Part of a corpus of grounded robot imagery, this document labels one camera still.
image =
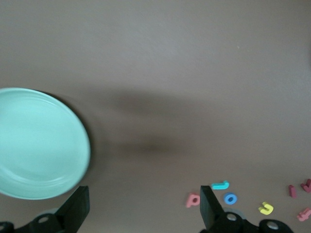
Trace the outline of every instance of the mint green plate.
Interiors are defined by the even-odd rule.
[[[72,189],[84,176],[90,143],[79,118],[39,91],[0,89],[0,192],[39,200]]]

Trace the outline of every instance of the brown table surface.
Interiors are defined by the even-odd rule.
[[[200,185],[232,208],[309,233],[311,1],[0,1],[0,88],[52,93],[92,139],[80,233],[196,233]],[[288,185],[298,197],[292,199]],[[21,226],[59,207],[0,195]],[[274,206],[269,216],[258,208]]]

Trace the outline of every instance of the tabletop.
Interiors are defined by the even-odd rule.
[[[223,207],[309,233],[310,25],[308,0],[2,0],[0,88],[51,93],[84,122],[80,233],[197,233],[189,194],[225,180]],[[73,191],[0,194],[0,220],[22,226]]]

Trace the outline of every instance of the plate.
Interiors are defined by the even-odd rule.
[[[90,142],[77,115],[59,100],[25,88],[0,89],[0,192],[40,200],[83,178]]]

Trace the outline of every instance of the red foam piece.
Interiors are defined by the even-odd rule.
[[[199,204],[200,204],[200,195],[196,193],[190,193],[187,203],[186,203],[186,207],[190,208],[193,205],[199,205]]]
[[[302,183],[300,186],[301,186],[307,193],[310,193],[310,192],[311,192],[311,179],[308,179],[306,184]]]
[[[288,190],[289,190],[290,196],[291,196],[292,198],[296,198],[296,197],[297,197],[296,189],[295,189],[295,187],[294,187],[293,185],[289,185],[289,186],[288,186]]]
[[[303,222],[303,221],[307,220],[310,215],[311,215],[311,210],[309,208],[306,208],[303,212],[300,212],[297,215],[297,218],[299,221]]]

